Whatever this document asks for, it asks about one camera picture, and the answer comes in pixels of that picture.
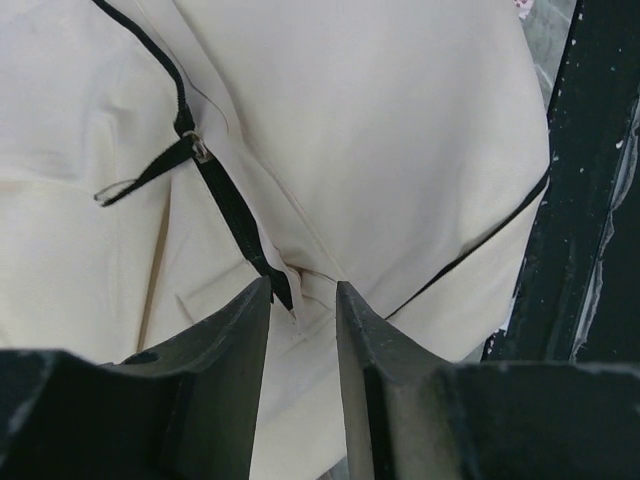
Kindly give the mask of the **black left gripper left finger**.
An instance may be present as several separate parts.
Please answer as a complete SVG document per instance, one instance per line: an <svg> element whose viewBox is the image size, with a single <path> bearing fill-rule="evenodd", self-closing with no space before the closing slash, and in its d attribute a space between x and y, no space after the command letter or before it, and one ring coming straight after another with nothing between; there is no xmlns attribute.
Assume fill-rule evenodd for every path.
<svg viewBox="0 0 640 480"><path fill-rule="evenodd" d="M1 353L5 479L245 479L270 321L259 278L121 364Z"/></svg>

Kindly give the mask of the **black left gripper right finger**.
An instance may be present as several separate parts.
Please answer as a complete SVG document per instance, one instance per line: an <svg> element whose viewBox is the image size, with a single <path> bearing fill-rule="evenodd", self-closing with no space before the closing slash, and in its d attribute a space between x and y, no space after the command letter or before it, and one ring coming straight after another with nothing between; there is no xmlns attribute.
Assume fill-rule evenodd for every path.
<svg viewBox="0 0 640 480"><path fill-rule="evenodd" d="M635 479L634 363L451 363L336 291L353 479Z"/></svg>

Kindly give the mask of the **cream canvas backpack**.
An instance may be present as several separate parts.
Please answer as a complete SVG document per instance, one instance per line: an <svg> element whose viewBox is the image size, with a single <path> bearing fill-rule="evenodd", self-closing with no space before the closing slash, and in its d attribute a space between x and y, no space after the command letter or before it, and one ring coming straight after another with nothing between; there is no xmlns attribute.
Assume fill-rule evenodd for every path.
<svg viewBox="0 0 640 480"><path fill-rule="evenodd" d="M250 475L346 452L336 287L460 361L548 182L511 1L5 1L1 343L105 363L267 275Z"/></svg>

